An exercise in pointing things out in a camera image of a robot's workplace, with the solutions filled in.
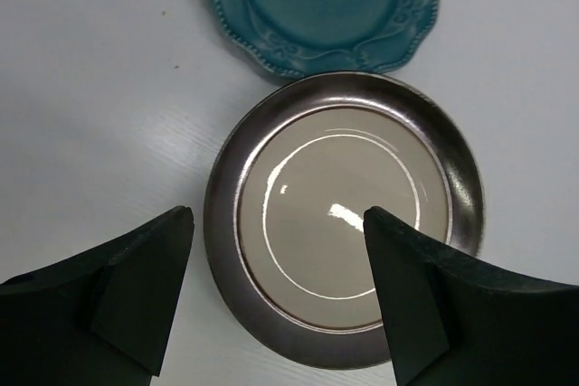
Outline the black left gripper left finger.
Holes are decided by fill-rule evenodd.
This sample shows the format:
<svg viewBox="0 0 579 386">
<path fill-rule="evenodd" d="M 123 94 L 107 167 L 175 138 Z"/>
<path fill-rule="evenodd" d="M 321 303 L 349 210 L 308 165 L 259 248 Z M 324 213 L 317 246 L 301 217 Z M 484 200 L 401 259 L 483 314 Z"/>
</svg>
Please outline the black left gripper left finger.
<svg viewBox="0 0 579 386">
<path fill-rule="evenodd" d="M 148 385 L 166 354 L 195 230 L 177 206 L 1 285 L 3 385 Z"/>
</svg>

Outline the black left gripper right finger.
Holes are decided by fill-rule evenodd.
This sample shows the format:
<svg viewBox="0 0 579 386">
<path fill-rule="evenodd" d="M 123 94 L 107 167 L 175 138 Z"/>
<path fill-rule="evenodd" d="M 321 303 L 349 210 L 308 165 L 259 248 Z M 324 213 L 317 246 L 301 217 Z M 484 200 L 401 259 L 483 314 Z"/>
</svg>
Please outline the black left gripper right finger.
<svg viewBox="0 0 579 386">
<path fill-rule="evenodd" d="M 400 385 L 575 385 L 578 288 L 472 257 L 372 207 L 364 234 Z"/>
</svg>

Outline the silver rimmed cream plate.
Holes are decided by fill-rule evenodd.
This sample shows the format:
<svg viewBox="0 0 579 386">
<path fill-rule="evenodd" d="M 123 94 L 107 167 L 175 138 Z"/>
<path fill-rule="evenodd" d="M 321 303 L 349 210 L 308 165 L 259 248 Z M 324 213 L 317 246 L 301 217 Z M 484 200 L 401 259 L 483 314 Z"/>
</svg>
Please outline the silver rimmed cream plate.
<svg viewBox="0 0 579 386">
<path fill-rule="evenodd" d="M 482 181 L 452 119 L 414 87 L 339 71 L 297 80 L 226 139 L 204 199 L 204 245 L 235 319 L 273 352 L 348 370 L 388 350 L 364 237 L 379 206 L 471 255 Z"/>
</svg>

